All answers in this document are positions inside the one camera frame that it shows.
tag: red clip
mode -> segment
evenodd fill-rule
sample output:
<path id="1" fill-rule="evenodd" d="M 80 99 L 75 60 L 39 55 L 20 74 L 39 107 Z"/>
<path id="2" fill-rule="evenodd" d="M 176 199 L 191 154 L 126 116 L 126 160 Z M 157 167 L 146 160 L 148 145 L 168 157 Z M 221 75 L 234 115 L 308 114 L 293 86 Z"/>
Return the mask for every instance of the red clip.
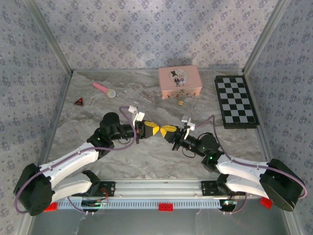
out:
<path id="1" fill-rule="evenodd" d="M 159 203 L 158 211 L 160 212 L 172 212 L 174 210 L 173 203 Z"/>
<path id="2" fill-rule="evenodd" d="M 58 209 L 58 203 L 57 202 L 53 202 L 51 203 L 44 211 L 46 212 L 53 212 L 56 211 Z"/>
<path id="3" fill-rule="evenodd" d="M 267 198 L 265 198 L 265 197 L 263 197 L 263 198 L 261 199 L 260 203 L 261 203 L 263 206 L 265 206 L 267 209 L 270 209 L 270 208 L 272 207 L 272 205 L 273 205 L 272 201 L 269 200 L 269 199 L 267 199 Z"/>

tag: marble surface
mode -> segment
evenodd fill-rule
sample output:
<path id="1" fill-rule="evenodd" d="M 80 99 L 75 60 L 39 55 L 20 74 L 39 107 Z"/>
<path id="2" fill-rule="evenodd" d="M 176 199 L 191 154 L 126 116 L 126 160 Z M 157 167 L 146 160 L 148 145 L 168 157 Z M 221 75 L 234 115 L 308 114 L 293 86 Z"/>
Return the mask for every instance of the marble surface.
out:
<path id="1" fill-rule="evenodd" d="M 263 161 L 264 157 L 261 155 L 254 129 L 229 130 L 223 127 L 214 78 L 225 73 L 230 72 L 200 71 L 203 82 L 201 95 L 196 99 L 187 98 L 184 105 L 179 106 L 176 99 L 160 98 L 157 70 L 77 71 L 68 89 L 48 161 L 59 158 L 85 142 L 99 126 L 105 113 L 116 112 L 120 115 L 121 121 L 126 123 L 118 111 L 118 108 L 124 105 L 139 107 L 139 110 L 146 114 L 145 120 L 156 122 L 160 126 L 169 124 L 182 126 L 180 121 L 182 116 L 189 113 L 192 113 L 192 121 L 199 125 L 214 114 L 217 133 L 230 155 Z M 114 88 L 116 97 L 108 98 L 93 87 L 93 82 Z M 73 105 L 80 97 L 83 97 L 85 105 L 83 107 Z M 203 132 L 213 133 L 212 123 L 191 134 L 197 137 Z M 118 142 L 114 144 L 115 148 L 124 146 Z M 210 173 L 202 167 L 201 157 L 189 159 L 182 154 L 181 149 L 178 151 L 171 149 L 172 145 L 158 132 L 149 139 L 140 140 L 140 144 L 134 144 L 127 153 L 111 151 L 83 169 L 92 170 L 101 179 L 218 177 L 218 174 Z"/>

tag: pink tin box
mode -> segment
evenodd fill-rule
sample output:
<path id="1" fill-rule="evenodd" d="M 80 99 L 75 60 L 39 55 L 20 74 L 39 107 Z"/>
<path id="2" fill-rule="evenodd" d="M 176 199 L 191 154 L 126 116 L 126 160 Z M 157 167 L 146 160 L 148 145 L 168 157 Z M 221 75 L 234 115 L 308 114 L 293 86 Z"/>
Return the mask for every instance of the pink tin box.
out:
<path id="1" fill-rule="evenodd" d="M 202 82 L 197 66 L 177 66 L 158 69 L 162 99 L 184 96 L 199 96 Z"/>

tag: chessboard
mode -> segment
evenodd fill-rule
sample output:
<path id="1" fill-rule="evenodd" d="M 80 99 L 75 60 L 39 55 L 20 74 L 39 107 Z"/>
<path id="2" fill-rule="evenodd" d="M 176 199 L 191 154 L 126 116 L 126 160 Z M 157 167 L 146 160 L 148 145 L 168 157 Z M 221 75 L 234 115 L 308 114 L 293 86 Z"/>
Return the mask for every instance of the chessboard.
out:
<path id="1" fill-rule="evenodd" d="M 215 86 L 225 129 L 259 125 L 244 76 L 216 76 Z"/>

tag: patterned wallpaper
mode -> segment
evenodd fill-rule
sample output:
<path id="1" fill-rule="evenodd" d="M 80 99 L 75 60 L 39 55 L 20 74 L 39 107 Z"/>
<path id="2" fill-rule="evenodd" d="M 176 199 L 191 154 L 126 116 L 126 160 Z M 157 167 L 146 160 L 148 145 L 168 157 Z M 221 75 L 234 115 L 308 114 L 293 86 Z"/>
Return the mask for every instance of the patterned wallpaper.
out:
<path id="1" fill-rule="evenodd" d="M 277 0 L 37 0 L 73 69 L 242 68 Z"/>
<path id="2" fill-rule="evenodd" d="M 0 1 L 0 234 L 15 234 L 13 189 L 47 147 L 66 74 L 22 0 Z"/>
<path id="3" fill-rule="evenodd" d="M 313 234 L 313 2 L 291 2 L 248 77 L 273 156 L 309 189 L 297 208 Z"/>

